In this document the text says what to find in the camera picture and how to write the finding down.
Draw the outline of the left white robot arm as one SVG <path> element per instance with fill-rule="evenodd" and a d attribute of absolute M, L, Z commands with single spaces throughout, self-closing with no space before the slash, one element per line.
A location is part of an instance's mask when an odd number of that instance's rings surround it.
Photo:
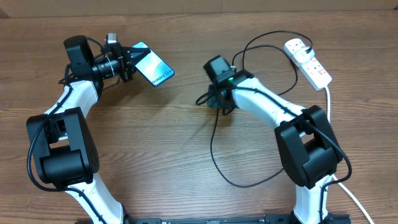
<path fill-rule="evenodd" d="M 63 93 L 49 110 L 26 122 L 30 141 L 27 173 L 37 188 L 71 195 L 92 223 L 131 223 L 124 205 L 111 195 L 99 175 L 99 155 L 86 117 L 101 98 L 104 81 L 117 77 L 128 82 L 137 64 L 152 51 L 125 47 L 110 33 L 101 53 L 94 56 L 90 42 L 85 35 L 63 42 L 70 61 L 59 81 Z"/>

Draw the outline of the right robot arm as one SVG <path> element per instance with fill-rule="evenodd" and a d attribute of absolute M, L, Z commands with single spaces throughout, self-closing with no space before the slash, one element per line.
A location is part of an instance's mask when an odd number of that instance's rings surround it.
<path fill-rule="evenodd" d="M 326 208 L 328 188 L 351 177 L 348 156 L 340 148 L 325 112 L 317 105 L 304 108 L 267 89 L 247 70 L 230 65 L 220 55 L 203 66 L 211 85 L 197 104 L 229 114 L 246 110 L 275 132 L 282 167 L 295 184 L 295 206 L 285 223 L 350 223 L 349 215 L 335 215 Z M 345 177 L 333 180 L 341 161 L 348 165 Z"/>

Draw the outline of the Galaxy smartphone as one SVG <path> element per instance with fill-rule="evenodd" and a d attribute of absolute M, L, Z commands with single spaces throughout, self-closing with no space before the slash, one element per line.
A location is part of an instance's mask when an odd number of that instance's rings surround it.
<path fill-rule="evenodd" d="M 159 86 L 175 75 L 175 71 L 165 63 L 145 42 L 138 42 L 133 48 L 149 48 L 150 53 L 136 64 L 136 69 L 153 86 Z"/>

